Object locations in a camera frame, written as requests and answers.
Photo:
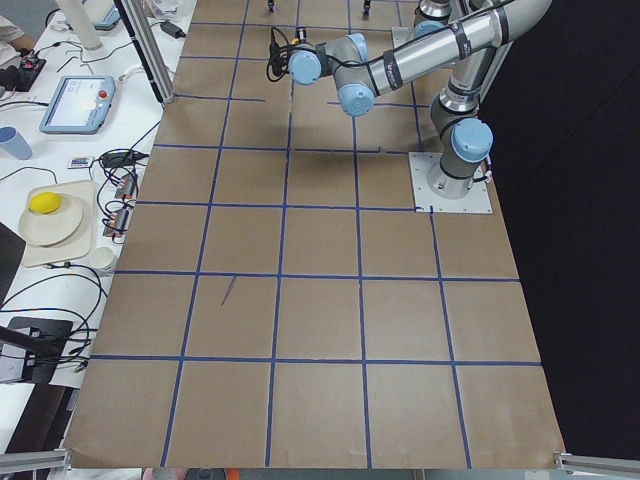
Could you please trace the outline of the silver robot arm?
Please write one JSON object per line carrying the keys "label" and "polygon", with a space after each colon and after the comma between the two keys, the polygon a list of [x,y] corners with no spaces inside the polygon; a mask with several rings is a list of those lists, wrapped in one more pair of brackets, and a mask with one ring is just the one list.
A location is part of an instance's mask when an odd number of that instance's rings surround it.
{"label": "silver robot arm", "polygon": [[458,1],[420,0],[414,10],[412,36],[418,38],[439,30],[464,13]]}
{"label": "silver robot arm", "polygon": [[490,127],[478,119],[489,87],[514,40],[549,10],[548,1],[421,1],[414,24],[401,40],[375,58],[360,33],[311,44],[303,32],[284,45],[271,43],[267,72],[289,75],[299,85],[334,81],[343,112],[360,118],[377,98],[436,72],[447,75],[434,89],[430,118],[443,152],[426,174],[430,190],[450,200],[464,198],[478,183],[476,170],[493,145]]}

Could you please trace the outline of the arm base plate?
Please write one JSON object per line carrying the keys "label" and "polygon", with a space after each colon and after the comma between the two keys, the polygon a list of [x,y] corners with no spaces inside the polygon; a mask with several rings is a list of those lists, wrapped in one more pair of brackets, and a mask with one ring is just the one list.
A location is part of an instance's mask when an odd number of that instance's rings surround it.
{"label": "arm base plate", "polygon": [[466,179],[454,179],[441,169],[441,153],[410,152],[414,210],[419,213],[491,214],[492,206],[480,165]]}
{"label": "arm base plate", "polygon": [[391,38],[393,49],[397,49],[414,38],[414,28],[412,26],[395,26],[391,28]]}

